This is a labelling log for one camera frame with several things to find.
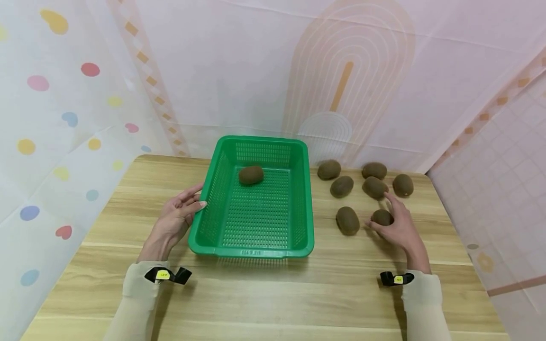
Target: beige sleeve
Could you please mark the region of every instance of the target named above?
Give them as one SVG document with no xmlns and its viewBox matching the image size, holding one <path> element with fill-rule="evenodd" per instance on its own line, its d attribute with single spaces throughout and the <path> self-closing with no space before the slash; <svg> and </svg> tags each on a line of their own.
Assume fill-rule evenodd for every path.
<svg viewBox="0 0 546 341">
<path fill-rule="evenodd" d="M 451 341 L 442 310 L 442 288 L 437 275 L 408 270 L 415 279 L 404 285 L 408 341 Z"/>
<path fill-rule="evenodd" d="M 160 284 L 144 278 L 156 266 L 169 268 L 169 262 L 140 262 L 132 264 L 123 282 L 123 296 L 104 341 L 149 341 Z"/>
</svg>

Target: left hand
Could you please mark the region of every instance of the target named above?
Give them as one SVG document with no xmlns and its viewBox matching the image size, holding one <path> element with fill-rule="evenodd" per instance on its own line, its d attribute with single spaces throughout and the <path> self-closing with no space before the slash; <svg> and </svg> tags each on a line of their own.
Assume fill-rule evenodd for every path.
<svg viewBox="0 0 546 341">
<path fill-rule="evenodd" d="M 192 225 L 195 213 L 206 206 L 206 201 L 199 201 L 199 194 L 196 194 L 202 188 L 202 183 L 194 185 L 163 205 L 137 262 L 167 260 L 171 249 Z"/>
</svg>

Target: yellow label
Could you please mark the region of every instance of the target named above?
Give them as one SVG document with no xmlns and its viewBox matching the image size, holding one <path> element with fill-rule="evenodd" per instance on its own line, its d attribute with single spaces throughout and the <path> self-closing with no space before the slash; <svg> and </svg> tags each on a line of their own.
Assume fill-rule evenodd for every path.
<svg viewBox="0 0 546 341">
<path fill-rule="evenodd" d="M 156 274 L 156 279 L 168 280 L 169 278 L 170 278 L 170 273 L 167 270 L 159 270 Z"/>
</svg>

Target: blue dot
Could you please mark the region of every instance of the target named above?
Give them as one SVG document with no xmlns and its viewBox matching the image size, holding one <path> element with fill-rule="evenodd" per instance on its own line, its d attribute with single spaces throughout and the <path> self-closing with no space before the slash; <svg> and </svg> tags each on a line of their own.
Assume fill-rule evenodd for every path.
<svg viewBox="0 0 546 341">
<path fill-rule="evenodd" d="M 78 125 L 78 116 L 73 112 L 65 112 L 63 115 L 61 115 L 61 119 L 65 121 L 71 128 L 74 128 Z"/>
<path fill-rule="evenodd" d="M 89 201 L 95 201 L 99 197 L 99 193 L 97 192 L 96 189 L 91 189 L 87 191 L 87 193 L 85 194 L 85 197 Z"/>
<path fill-rule="evenodd" d="M 40 276 L 40 272 L 36 269 L 29 270 L 25 272 L 21 276 L 21 285 L 22 286 L 30 286 L 38 280 L 38 277 Z"/>
<path fill-rule="evenodd" d="M 39 213 L 40 209 L 38 208 L 38 206 L 27 206 L 21 210 L 19 216 L 21 217 L 21 219 L 27 222 L 36 218 Z"/>
</svg>

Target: kiwi fruit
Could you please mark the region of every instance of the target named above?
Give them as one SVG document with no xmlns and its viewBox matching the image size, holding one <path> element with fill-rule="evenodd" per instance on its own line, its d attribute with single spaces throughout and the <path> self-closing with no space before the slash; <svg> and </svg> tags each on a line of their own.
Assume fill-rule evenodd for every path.
<svg viewBox="0 0 546 341">
<path fill-rule="evenodd" d="M 239 182 L 243 185 L 253 185 L 264 179 L 264 170 L 260 166 L 245 167 L 239 171 Z"/>
<path fill-rule="evenodd" d="M 354 181 L 350 176 L 342 176 L 336 179 L 330 186 L 330 194 L 334 198 L 347 196 L 353 190 Z"/>
<path fill-rule="evenodd" d="M 389 211 L 381 208 L 372 214 L 372 221 L 379 225 L 389 226 L 394 223 L 394 217 Z"/>
<path fill-rule="evenodd" d="M 354 236 L 360 230 L 357 213 L 347 206 L 337 210 L 336 223 L 341 233 L 346 236 Z"/>
<path fill-rule="evenodd" d="M 362 190 L 375 200 L 380 200 L 385 196 L 384 193 L 389 191 L 389 187 L 375 176 L 369 176 L 364 180 Z"/>
<path fill-rule="evenodd" d="M 367 179 L 370 176 L 375 176 L 379 180 L 385 179 L 387 176 L 387 167 L 380 162 L 370 162 L 362 168 L 362 176 Z"/>
<path fill-rule="evenodd" d="M 399 174 L 394 178 L 393 190 L 399 197 L 410 196 L 413 193 L 413 181 L 407 174 Z"/>
<path fill-rule="evenodd" d="M 317 175 L 322 180 L 337 178 L 341 173 L 341 165 L 336 160 L 324 161 L 319 167 Z"/>
</svg>

